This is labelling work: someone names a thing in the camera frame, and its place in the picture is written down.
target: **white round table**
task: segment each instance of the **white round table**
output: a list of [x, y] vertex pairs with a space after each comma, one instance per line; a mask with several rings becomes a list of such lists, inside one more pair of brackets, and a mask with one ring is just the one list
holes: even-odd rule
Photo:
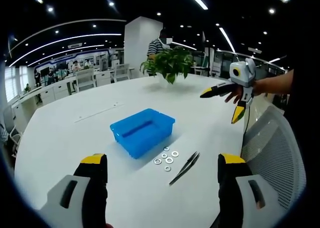
[[[220, 211], [220, 153], [240, 155], [244, 121], [231, 124], [235, 105], [224, 97], [201, 99], [214, 78], [188, 75], [162, 89], [154, 77], [117, 82], [57, 100], [36, 110], [22, 137], [15, 179], [31, 207], [40, 209], [48, 191], [94, 153], [108, 159], [106, 221], [115, 228], [209, 227]], [[172, 136], [135, 160], [115, 142], [110, 125], [146, 108], [175, 119]], [[163, 147], [178, 151], [155, 165]], [[195, 152], [200, 157], [174, 185], [169, 182]]]

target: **person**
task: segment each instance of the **person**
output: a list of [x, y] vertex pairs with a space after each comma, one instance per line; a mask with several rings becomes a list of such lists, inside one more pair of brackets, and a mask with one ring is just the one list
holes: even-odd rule
[[[317, 75], [312, 67], [306, 71], [303, 67], [299, 67], [298, 61], [296, 64], [297, 67], [286, 74], [257, 80], [253, 84], [255, 95], [261, 93], [290, 94], [284, 117], [289, 122], [297, 140], [306, 174], [306, 188], [302, 196], [289, 211], [287, 218], [281, 221], [279, 227], [291, 227], [297, 222], [296, 218], [298, 217], [299, 219], [303, 217], [305, 220], [312, 218], [306, 210], [310, 206], [315, 187], [317, 187], [315, 185], [315, 180], [317, 180], [315, 170], [318, 161], [314, 148], [317, 146], [315, 127], [318, 126], [319, 118], [317, 117], [317, 104], [313, 105], [312, 103], [318, 92]], [[234, 98], [233, 103], [236, 103], [242, 93], [242, 87], [238, 86], [237, 90], [230, 93], [225, 101], [229, 102]]]
[[49, 74], [48, 74], [48, 82], [47, 85], [53, 84], [55, 82], [55, 73], [53, 71], [53, 68], [49, 69]]
[[84, 66], [89, 68], [91, 67], [91, 63], [89, 62], [89, 59], [85, 60]]
[[73, 65], [72, 65], [72, 71], [76, 72], [76, 71], [79, 71], [79, 70], [81, 70], [80, 64], [78, 64], [78, 61], [75, 60], [73, 62]]
[[[164, 49], [170, 49], [169, 44], [172, 42], [172, 38], [168, 38], [168, 31], [166, 29], [162, 29], [160, 31], [160, 36], [152, 40], [149, 44], [147, 57], [148, 59], [155, 60], [156, 55], [160, 52], [162, 52]], [[147, 73], [149, 76], [152, 76], [152, 74], [147, 70]]]
[[35, 80], [36, 87], [40, 87], [41, 86], [41, 75], [36, 69], [34, 70], [34, 80]]
[[26, 87], [25, 87], [24, 91], [26, 93], [31, 91], [31, 88], [30, 88], [29, 84], [26, 84]]

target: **tweezers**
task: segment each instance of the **tweezers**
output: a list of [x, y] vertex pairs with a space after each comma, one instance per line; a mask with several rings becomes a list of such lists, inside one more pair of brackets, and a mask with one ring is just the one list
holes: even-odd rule
[[197, 151], [186, 161], [185, 165], [182, 167], [182, 169], [179, 171], [179, 173], [176, 175], [176, 177], [169, 183], [169, 185], [173, 185], [180, 177], [182, 177], [185, 173], [188, 172], [188, 170], [191, 169], [192, 166], [196, 163], [196, 161], [199, 159], [200, 153]]

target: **green leaves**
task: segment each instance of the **green leaves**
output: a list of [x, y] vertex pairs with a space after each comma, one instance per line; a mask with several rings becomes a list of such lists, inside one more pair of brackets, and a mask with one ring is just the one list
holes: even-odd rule
[[152, 74], [161, 73], [163, 78], [173, 84], [178, 74], [183, 74], [184, 78], [188, 76], [191, 65], [191, 53], [181, 47], [175, 47], [172, 50], [163, 50], [155, 56], [154, 60], [143, 62], [140, 70], [143, 66], [143, 73], [145, 70], [149, 70]]
[[166, 78], [166, 80], [171, 84], [174, 84], [175, 79], [176, 79], [176, 74], [169, 74]]

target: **black ceiling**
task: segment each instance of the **black ceiling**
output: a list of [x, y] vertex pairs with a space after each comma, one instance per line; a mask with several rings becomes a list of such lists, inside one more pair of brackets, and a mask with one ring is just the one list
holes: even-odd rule
[[[113, 7], [108, 5], [110, 1], [115, 3]], [[231, 51], [216, 26], [216, 23], [219, 23], [238, 53], [252, 55], [248, 47], [258, 48], [262, 53], [255, 56], [264, 60], [288, 54], [289, 40], [294, 34], [292, 25], [296, 15], [295, 10], [299, 6], [296, 0], [291, 0], [287, 4], [279, 0], [203, 0], [203, 2], [208, 7], [206, 11], [194, 0], [43, 0], [43, 4], [35, 0], [10, 0], [11, 4], [7, 7], [4, 18], [10, 48], [36, 32], [65, 22], [85, 19], [117, 19], [126, 22], [90, 21], [56, 27], [21, 43], [11, 52], [12, 58], [6, 49], [5, 58], [7, 64], [11, 64], [17, 58], [44, 44], [87, 34], [122, 35], [63, 41], [33, 52], [16, 65], [26, 65], [27, 61], [30, 64], [47, 55], [62, 52], [64, 51], [62, 47], [66, 48], [67, 45], [79, 41], [87, 42], [87, 46], [105, 44], [102, 48], [114, 48], [115, 45], [123, 47], [125, 24], [139, 16], [162, 21], [165, 27], [173, 31], [174, 41], [198, 49], [201, 48], [201, 37], [197, 34], [204, 32], [205, 38], [210, 41], [206, 42], [206, 45], [215, 45], [216, 48]], [[53, 7], [54, 12], [49, 13], [48, 6]], [[274, 15], [269, 14], [269, 8], [275, 9]], [[276, 64], [286, 68], [291, 63], [289, 59], [283, 59]]]

